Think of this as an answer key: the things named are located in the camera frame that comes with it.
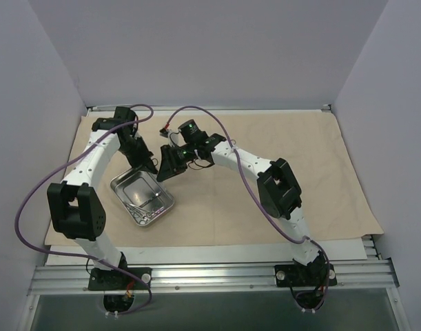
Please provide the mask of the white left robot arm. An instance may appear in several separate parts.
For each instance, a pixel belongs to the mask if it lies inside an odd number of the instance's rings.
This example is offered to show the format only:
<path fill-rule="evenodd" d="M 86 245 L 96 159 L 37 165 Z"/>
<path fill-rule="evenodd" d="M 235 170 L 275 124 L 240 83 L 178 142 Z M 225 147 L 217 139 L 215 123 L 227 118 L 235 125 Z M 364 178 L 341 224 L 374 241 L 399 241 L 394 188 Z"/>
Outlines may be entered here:
<path fill-rule="evenodd" d="M 106 211 L 96 189 L 117 152 L 131 168 L 157 174 L 153 154 L 138 133 L 141 121 L 135 106 L 118 106 L 113 117 L 97 119 L 71 171 L 47 189 L 54 231 L 82 247 L 95 268 L 105 270 L 104 282 L 113 289 L 127 284 L 129 272 L 124 254 L 106 234 Z"/>

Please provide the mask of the steel instrument tray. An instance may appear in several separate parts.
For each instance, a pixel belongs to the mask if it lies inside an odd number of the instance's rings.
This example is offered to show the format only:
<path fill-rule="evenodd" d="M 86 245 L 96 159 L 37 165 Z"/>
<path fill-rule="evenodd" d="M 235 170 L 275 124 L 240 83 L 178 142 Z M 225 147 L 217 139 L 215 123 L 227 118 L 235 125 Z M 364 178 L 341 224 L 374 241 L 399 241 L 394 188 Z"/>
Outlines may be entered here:
<path fill-rule="evenodd" d="M 129 169 L 113 178 L 110 182 L 110 188 L 124 208 L 125 202 L 142 205 L 155 194 L 160 196 L 159 200 L 164 204 L 165 211 L 155 218 L 155 220 L 149 225 L 140 227 L 148 227 L 152 225 L 164 214 L 168 213 L 173 208 L 175 202 L 173 196 L 167 191 L 165 185 L 158 182 L 154 174 L 140 170 Z"/>

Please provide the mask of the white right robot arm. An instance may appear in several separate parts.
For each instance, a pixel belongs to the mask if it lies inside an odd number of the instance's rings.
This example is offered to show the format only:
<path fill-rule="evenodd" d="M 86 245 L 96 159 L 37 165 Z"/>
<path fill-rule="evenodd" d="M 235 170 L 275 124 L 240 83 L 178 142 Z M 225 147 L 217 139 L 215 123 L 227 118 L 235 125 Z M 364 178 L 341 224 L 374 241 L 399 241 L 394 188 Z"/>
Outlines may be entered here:
<path fill-rule="evenodd" d="M 239 174 L 244 187 L 271 226 L 291 244 L 296 278 L 309 285 L 320 277 L 320 267 L 329 267 L 323 248 L 310 235 L 302 211 L 301 187 L 288 162 L 257 157 L 219 134 L 205 132 L 184 136 L 185 145 L 174 142 L 161 147 L 157 181 L 163 182 L 186 171 L 196 160 Z"/>

